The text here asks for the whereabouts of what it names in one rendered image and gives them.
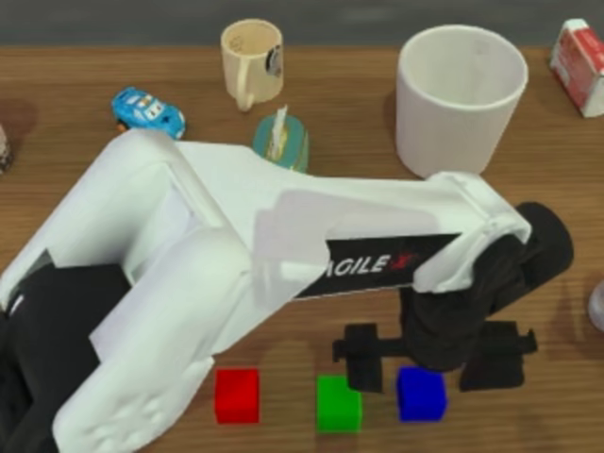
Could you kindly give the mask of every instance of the white round object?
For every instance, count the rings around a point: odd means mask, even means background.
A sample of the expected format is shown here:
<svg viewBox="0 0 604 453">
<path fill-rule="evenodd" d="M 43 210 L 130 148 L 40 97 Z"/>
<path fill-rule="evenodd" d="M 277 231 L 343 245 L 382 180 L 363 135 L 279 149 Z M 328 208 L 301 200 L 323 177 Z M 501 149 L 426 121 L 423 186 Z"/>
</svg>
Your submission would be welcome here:
<svg viewBox="0 0 604 453">
<path fill-rule="evenodd" d="M 604 281 L 594 289 L 589 299 L 587 311 L 594 326 L 604 331 Z"/>
<path fill-rule="evenodd" d="M 480 174 L 529 80 L 509 41 L 484 28 L 444 25 L 412 37 L 398 59 L 396 150 L 421 177 Z"/>
</svg>

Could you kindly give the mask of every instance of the agile x logo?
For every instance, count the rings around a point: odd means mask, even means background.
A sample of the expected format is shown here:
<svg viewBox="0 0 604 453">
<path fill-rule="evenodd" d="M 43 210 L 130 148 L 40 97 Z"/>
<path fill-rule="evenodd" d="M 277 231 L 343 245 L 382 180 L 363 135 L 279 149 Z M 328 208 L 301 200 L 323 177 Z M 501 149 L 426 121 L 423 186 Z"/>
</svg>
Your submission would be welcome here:
<svg viewBox="0 0 604 453">
<path fill-rule="evenodd" d="M 459 234 L 327 241 L 331 262 L 297 298 L 399 288 Z"/>
</svg>

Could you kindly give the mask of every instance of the table top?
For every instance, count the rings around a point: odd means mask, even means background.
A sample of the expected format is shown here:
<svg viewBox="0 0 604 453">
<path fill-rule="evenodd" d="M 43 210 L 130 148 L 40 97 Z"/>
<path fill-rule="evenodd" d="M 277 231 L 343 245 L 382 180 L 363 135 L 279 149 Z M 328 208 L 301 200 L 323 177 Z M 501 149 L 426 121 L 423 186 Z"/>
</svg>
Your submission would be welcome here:
<svg viewBox="0 0 604 453">
<path fill-rule="evenodd" d="M 439 424 L 401 425 L 393 382 L 405 360 L 385 360 L 386 394 L 363 396 L 356 435 L 319 435 L 318 373 L 343 373 L 331 343 L 351 322 L 397 331 L 395 292 L 305 301 L 286 307 L 217 358 L 258 366 L 258 426 L 213 420 L 213 377 L 174 428 L 144 451 L 599 453 L 604 443 L 604 334 L 585 314 L 604 278 L 604 120 L 579 116 L 546 66 L 545 49 L 524 49 L 530 83 L 485 179 L 513 204 L 555 210 L 575 241 L 573 267 L 499 313 L 540 350 L 526 357 L 516 390 L 461 394 L 446 375 L 449 408 Z M 310 170 L 320 176 L 413 178 L 394 153 L 393 47 L 299 47 L 285 53 L 285 89 L 275 101 L 237 111 L 224 88 L 217 49 L 0 49 L 0 123 L 13 141 L 13 168 L 0 177 L 0 265 L 8 264 L 92 159 L 116 134 L 109 101 L 125 85 L 179 106 L 187 140 L 250 144 L 259 120 L 288 104 L 310 132 Z"/>
</svg>

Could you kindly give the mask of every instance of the gray background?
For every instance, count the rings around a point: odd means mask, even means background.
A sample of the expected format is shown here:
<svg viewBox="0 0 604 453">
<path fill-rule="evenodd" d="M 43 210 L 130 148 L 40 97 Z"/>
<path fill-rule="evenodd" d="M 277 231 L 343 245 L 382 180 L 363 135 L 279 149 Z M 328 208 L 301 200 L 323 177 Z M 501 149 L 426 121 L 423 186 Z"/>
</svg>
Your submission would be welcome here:
<svg viewBox="0 0 604 453">
<path fill-rule="evenodd" d="M 445 23 L 551 44 L 573 17 L 604 35 L 604 0 L 0 0 L 0 44 L 215 44 L 244 17 L 299 44 L 400 44 Z"/>
</svg>

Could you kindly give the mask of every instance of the car wheel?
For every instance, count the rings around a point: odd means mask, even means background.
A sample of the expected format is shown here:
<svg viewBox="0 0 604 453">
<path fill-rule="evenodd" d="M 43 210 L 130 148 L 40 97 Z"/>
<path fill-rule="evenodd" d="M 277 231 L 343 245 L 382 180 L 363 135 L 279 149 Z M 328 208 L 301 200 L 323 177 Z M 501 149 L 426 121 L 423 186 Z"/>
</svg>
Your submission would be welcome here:
<svg viewBox="0 0 604 453">
<path fill-rule="evenodd" d="M 129 127 L 122 120 L 117 120 L 117 130 L 119 130 L 120 132 L 126 132 L 127 130 L 129 130 Z"/>
</svg>

